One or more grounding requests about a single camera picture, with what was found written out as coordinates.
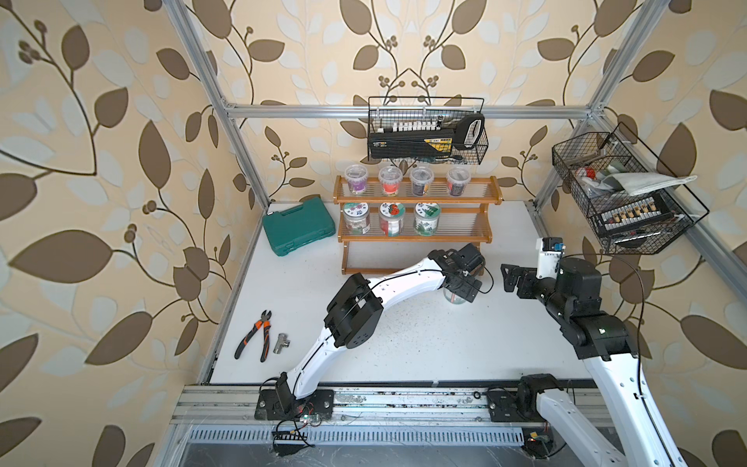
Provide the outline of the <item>small clear seed cup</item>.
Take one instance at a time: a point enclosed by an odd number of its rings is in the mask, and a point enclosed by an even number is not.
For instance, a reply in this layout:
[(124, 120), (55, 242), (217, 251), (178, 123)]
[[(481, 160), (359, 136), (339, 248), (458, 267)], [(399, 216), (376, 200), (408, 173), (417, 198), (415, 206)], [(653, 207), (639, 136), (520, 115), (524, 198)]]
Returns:
[(435, 174), (429, 167), (415, 167), (410, 171), (410, 188), (415, 197), (424, 197), (435, 179)]

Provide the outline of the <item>flower lid seed jar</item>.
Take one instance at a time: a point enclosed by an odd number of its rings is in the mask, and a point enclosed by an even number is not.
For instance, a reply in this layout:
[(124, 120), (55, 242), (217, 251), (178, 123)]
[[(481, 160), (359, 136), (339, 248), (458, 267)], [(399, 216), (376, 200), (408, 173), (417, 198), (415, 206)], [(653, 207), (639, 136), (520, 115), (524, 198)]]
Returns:
[(344, 225), (350, 235), (367, 235), (371, 229), (367, 202), (349, 202), (342, 207)]

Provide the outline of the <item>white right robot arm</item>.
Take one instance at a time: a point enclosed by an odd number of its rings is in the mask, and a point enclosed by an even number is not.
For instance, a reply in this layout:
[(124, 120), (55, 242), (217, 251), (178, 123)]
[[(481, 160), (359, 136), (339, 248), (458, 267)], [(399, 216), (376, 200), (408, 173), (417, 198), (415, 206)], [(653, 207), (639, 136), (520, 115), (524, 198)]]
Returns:
[(551, 268), (501, 267), (504, 289), (540, 302), (593, 378), (622, 443), (602, 435), (548, 377), (525, 377), (525, 398), (586, 466), (683, 466), (642, 371), (641, 338), (601, 309), (601, 273), (582, 258)]

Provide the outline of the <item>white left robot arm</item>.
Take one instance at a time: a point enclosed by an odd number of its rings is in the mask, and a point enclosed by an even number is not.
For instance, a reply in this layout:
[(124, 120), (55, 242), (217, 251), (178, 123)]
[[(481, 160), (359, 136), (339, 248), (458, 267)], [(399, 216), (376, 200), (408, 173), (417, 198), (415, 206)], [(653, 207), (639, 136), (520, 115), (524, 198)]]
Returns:
[(291, 372), (281, 373), (276, 380), (283, 414), (299, 414), (299, 406), (315, 393), (321, 377), (342, 352), (365, 344), (375, 334), (383, 311), (440, 289), (472, 303), (480, 293), (478, 275), (485, 267), (478, 247), (468, 244), (459, 250), (433, 250), (415, 265), (389, 276), (350, 276), (330, 301), (314, 345)]

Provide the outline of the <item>red label seed cup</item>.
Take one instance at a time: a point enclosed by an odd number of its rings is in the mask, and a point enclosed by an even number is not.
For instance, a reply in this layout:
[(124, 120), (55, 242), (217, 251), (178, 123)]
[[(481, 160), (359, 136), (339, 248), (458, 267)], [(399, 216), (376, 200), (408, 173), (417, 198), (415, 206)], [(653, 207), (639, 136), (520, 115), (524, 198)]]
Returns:
[(396, 197), (403, 180), (403, 173), (396, 165), (383, 167), (379, 171), (379, 184), (383, 196)]

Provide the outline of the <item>green lid seed jar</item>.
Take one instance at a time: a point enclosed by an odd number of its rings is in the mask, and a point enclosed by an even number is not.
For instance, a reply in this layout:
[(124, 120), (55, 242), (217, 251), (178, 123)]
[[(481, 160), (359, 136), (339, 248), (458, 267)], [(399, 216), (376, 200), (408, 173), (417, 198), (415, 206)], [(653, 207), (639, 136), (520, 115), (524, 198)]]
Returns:
[(422, 237), (435, 235), (441, 212), (441, 206), (435, 202), (419, 202), (416, 204), (414, 206), (414, 231)]

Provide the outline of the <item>tomato lid seed jar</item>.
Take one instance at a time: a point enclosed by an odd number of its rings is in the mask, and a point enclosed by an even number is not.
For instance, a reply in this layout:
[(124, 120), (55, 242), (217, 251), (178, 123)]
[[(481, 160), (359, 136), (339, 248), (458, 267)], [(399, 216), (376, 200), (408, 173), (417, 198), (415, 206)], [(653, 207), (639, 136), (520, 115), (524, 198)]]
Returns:
[(400, 202), (384, 202), (379, 206), (379, 224), (387, 237), (398, 237), (403, 231), (407, 210)]

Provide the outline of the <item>purple label seed cup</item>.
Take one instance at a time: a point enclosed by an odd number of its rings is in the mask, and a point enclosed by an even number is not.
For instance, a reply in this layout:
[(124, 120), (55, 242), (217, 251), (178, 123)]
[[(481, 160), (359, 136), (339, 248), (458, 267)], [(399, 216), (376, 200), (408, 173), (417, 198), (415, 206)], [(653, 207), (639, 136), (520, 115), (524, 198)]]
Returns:
[(352, 195), (364, 194), (367, 190), (369, 173), (365, 165), (350, 165), (344, 171), (348, 190)]

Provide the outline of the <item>lidded seed jar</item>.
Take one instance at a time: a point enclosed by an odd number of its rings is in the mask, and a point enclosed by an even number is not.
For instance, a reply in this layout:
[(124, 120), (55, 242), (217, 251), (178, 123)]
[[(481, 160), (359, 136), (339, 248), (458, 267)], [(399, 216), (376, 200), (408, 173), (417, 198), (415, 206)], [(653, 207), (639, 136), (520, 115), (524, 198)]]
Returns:
[(444, 289), (443, 292), (445, 299), (452, 305), (463, 305), (467, 303), (465, 299), (456, 293), (449, 291), (449, 289)]

